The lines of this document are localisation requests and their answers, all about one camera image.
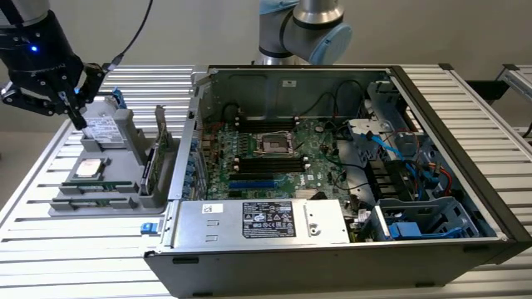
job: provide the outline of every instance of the white sticker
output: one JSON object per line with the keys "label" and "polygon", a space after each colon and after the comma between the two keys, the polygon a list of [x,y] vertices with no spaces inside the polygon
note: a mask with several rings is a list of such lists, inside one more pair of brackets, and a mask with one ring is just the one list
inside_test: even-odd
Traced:
{"label": "white sticker", "polygon": [[205,204],[202,208],[203,214],[223,213],[225,204]]}
{"label": "white sticker", "polygon": [[285,80],[283,81],[283,87],[297,87],[298,86],[298,81],[295,80]]}
{"label": "white sticker", "polygon": [[113,117],[89,117],[86,118],[87,128],[83,129],[89,138],[95,139],[99,143],[123,143],[123,135],[121,135]]}

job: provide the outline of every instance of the blue latch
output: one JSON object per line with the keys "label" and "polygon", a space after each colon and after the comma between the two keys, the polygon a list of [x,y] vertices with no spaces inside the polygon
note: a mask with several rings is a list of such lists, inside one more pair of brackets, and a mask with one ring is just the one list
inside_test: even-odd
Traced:
{"label": "blue latch", "polygon": [[158,234],[158,223],[147,222],[141,226],[142,235],[157,235]]}

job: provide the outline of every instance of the power supply label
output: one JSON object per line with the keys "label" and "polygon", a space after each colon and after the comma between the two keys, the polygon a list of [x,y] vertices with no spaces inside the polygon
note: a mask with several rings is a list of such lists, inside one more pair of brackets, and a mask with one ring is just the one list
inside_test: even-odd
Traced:
{"label": "power supply label", "polygon": [[247,239],[297,236],[291,201],[245,202],[242,204],[242,235]]}

